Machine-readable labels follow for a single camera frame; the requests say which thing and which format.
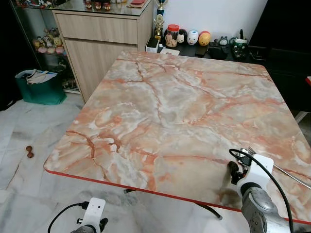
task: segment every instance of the teal bag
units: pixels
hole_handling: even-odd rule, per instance
[[[43,83],[27,84],[27,80],[23,76],[25,74],[31,75],[32,73],[33,70],[24,70],[15,76],[16,83],[25,102],[56,105],[66,99],[67,96],[57,73],[48,72],[48,74],[56,74],[56,76]]]

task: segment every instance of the white wall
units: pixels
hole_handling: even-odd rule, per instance
[[[267,0],[169,0],[164,11],[163,32],[168,24],[178,24],[187,31],[209,31],[212,39],[253,34]]]

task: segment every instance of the red table edge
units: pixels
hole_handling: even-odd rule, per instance
[[[231,210],[231,211],[242,212],[242,210],[240,210],[240,209],[231,208],[231,207],[227,207],[227,206],[216,205],[216,204],[212,204],[212,203],[208,203],[208,202],[202,202],[202,201],[198,201],[198,200],[192,200],[192,199],[188,199],[188,198],[181,198],[181,197],[177,197],[177,196],[170,195],[170,194],[158,193],[158,192],[155,192],[155,191],[150,191],[150,190],[141,189],[141,188],[134,188],[134,187],[130,187],[130,186],[122,185],[122,184],[117,184],[117,183],[110,183],[110,182],[106,182],[106,181],[99,181],[99,180],[95,180],[95,179],[91,179],[91,178],[86,178],[86,177],[82,177],[82,176],[70,175],[70,174],[66,174],[66,173],[62,173],[62,172],[58,172],[58,171],[50,171],[50,170],[47,170],[45,167],[43,167],[43,168],[48,173],[55,174],[55,175],[67,176],[67,177],[71,177],[71,178],[75,178],[75,179],[79,179],[79,180],[91,181],[91,182],[96,182],[96,183],[103,183],[103,184],[112,185],[112,186],[116,186],[116,187],[121,187],[121,188],[125,188],[125,189],[132,189],[132,190],[136,190],[136,191],[140,191],[140,192],[156,194],[156,195],[164,196],[164,197],[168,197],[168,198],[189,201],[189,202],[193,202],[193,203],[197,203],[197,204],[201,204],[201,205],[209,205],[209,206],[213,206],[213,207],[217,207],[217,208],[222,208],[222,209],[227,209],[227,210]],[[293,222],[311,225],[311,222],[297,220],[297,219],[293,219]]]

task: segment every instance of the fork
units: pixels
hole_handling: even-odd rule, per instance
[[[256,152],[251,148],[251,147],[248,147],[248,151],[249,151],[249,154],[250,155],[254,155],[256,154]],[[297,178],[296,176],[288,173],[287,171],[283,170],[282,168],[280,168],[278,165],[276,165],[275,163],[273,163],[273,166],[276,167],[277,169],[279,169],[281,172],[285,173],[286,175],[288,175],[289,177],[291,177],[292,179],[294,179],[295,181],[301,183],[302,185],[304,185],[305,187],[311,189],[311,185],[303,182],[301,179]]]

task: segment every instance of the trophy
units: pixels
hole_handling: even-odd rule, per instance
[[[155,21],[155,39],[161,40],[164,24],[163,15],[158,14],[156,16],[156,19],[154,19],[154,21]]]
[[[169,0],[155,0],[156,4],[158,5],[156,13],[158,15],[164,14],[164,6],[167,4]]]

